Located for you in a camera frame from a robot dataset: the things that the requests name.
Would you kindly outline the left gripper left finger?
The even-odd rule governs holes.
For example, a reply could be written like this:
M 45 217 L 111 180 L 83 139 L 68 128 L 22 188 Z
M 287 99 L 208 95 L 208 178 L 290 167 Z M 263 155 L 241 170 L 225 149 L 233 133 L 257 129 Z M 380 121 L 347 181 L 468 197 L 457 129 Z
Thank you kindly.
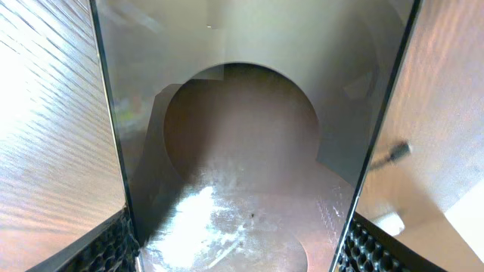
M 125 207 L 28 272 L 135 272 L 139 244 Z

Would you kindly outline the Galaxy smartphone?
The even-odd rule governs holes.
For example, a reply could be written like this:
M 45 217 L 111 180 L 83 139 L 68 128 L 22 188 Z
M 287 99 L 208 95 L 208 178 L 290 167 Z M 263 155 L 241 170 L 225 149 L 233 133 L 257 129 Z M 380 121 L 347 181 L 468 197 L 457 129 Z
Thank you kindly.
M 137 270 L 333 270 L 420 2 L 90 8 Z

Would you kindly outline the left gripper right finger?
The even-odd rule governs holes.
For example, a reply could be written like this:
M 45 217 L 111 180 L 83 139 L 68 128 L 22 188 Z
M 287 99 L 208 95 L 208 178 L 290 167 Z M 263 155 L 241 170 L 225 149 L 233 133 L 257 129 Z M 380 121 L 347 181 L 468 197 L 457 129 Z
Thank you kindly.
M 341 272 L 445 272 L 358 213 L 352 217 L 335 270 Z

